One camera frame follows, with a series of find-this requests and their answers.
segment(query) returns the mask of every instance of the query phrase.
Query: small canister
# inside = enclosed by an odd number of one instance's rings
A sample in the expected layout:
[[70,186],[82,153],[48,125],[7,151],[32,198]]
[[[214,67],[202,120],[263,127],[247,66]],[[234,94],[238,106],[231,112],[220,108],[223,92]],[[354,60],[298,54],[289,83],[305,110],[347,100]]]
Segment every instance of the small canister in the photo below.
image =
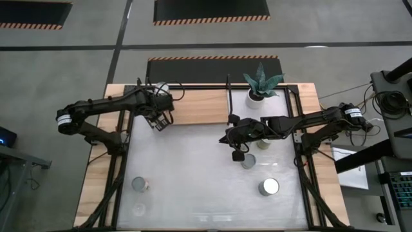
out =
[[269,148],[270,146],[270,140],[268,139],[261,139],[259,140],[257,143],[257,146],[262,149],[262,150],[266,150]]
[[279,191],[279,183],[273,178],[268,178],[260,182],[258,189],[260,194],[267,197]]
[[144,193],[148,189],[149,183],[143,177],[136,177],[132,180],[131,186],[135,191]]
[[243,168],[250,169],[256,164],[256,157],[252,154],[246,154],[245,160],[240,163]]

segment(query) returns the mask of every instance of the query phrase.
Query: keyboard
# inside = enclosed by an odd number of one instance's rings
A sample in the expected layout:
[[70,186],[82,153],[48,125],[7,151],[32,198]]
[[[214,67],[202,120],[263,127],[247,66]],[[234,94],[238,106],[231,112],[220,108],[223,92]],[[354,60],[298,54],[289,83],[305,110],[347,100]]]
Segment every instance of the keyboard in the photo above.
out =
[[395,207],[412,210],[412,172],[385,174]]

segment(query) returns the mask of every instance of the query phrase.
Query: white label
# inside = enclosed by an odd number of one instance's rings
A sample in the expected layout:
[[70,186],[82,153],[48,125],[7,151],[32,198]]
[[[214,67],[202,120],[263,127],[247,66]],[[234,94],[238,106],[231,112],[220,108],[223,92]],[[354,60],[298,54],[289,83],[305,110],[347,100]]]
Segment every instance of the white label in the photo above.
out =
[[350,109],[350,110],[345,110],[345,114],[350,114],[350,113],[360,113],[361,110],[356,108],[356,109]]
[[351,113],[350,117],[362,117],[361,113]]
[[57,122],[63,119],[71,119],[70,115],[61,115],[60,117],[57,118]]
[[401,172],[400,175],[412,175],[412,171]]
[[63,120],[60,120],[59,122],[57,122],[57,125],[60,126],[60,125],[63,124],[63,123],[71,123],[71,119],[63,119]]

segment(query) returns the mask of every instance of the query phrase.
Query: white pot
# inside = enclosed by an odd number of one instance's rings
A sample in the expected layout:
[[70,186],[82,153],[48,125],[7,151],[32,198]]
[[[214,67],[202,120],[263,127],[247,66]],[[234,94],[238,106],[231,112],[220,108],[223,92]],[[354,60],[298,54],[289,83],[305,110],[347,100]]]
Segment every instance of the white pot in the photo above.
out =
[[250,109],[259,109],[263,106],[263,103],[265,103],[265,99],[262,99],[261,101],[255,101],[253,99],[250,98],[249,96],[249,92],[247,92],[246,94],[246,105],[250,108]]

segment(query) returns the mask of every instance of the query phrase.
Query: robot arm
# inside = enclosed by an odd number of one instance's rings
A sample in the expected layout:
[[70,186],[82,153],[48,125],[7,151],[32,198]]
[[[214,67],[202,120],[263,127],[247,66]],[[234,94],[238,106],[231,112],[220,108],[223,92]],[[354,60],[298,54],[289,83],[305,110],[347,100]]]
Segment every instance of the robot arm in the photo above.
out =
[[226,136],[222,137],[219,142],[235,149],[232,154],[234,161],[243,161],[243,154],[248,150],[240,150],[242,144],[260,139],[285,139],[295,130],[326,124],[315,133],[302,135],[301,153],[308,155],[313,153],[323,140],[336,139],[341,131],[360,129],[370,131],[372,125],[366,122],[360,112],[354,105],[342,103],[338,107],[297,117],[261,117],[260,121],[257,121],[250,118],[240,119],[236,115],[231,115],[229,122],[233,123],[234,127],[227,129]]
[[174,110],[173,98],[167,90],[165,84],[161,88],[138,85],[121,97],[89,99],[70,104],[57,111],[56,121],[59,132],[65,135],[79,133],[91,144],[92,141],[102,142],[110,155],[122,153],[124,146],[119,133],[106,132],[84,120],[91,115],[127,110],[131,115],[142,115],[152,128],[156,127],[161,131],[173,123],[170,113]]

